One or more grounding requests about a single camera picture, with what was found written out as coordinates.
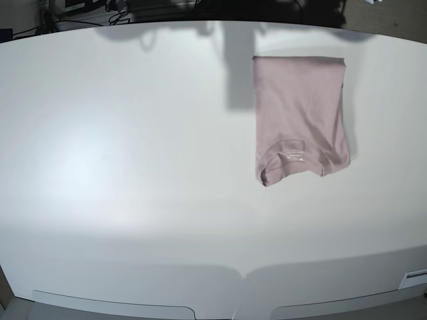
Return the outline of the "pink T-shirt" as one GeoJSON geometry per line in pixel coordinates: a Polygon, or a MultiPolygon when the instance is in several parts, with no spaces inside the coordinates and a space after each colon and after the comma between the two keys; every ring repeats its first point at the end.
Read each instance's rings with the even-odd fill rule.
{"type": "Polygon", "coordinates": [[[346,65],[337,57],[253,58],[256,179],[265,187],[310,171],[347,168],[343,123],[346,65]]]}

